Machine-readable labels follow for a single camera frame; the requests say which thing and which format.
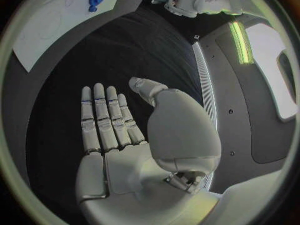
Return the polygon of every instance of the light strip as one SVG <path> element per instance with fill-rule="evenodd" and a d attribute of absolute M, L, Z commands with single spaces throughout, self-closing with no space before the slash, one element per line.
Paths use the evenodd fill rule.
<path fill-rule="evenodd" d="M 240 22 L 235 21 L 229 23 L 229 27 L 237 49 L 239 63 L 253 64 L 252 50 L 244 26 Z"/>

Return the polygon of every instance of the white panel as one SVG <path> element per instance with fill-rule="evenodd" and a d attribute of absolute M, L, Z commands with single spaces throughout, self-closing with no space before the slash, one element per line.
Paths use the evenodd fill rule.
<path fill-rule="evenodd" d="M 277 57 L 286 47 L 278 32 L 265 24 L 251 26 L 246 32 L 253 57 L 272 92 L 278 115 L 286 121 L 298 112 L 277 64 Z"/>
<path fill-rule="evenodd" d="M 116 1 L 104 0 L 96 12 L 89 12 L 89 0 L 46 0 L 14 43 L 16 56 L 29 72 L 57 39 L 85 20 L 112 10 Z"/>

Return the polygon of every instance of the green light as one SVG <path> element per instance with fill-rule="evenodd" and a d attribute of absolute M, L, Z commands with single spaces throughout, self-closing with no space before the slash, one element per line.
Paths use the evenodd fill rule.
<path fill-rule="evenodd" d="M 244 26 L 240 22 L 229 23 L 229 27 L 237 49 L 240 64 L 253 64 L 254 59 L 250 42 Z"/>

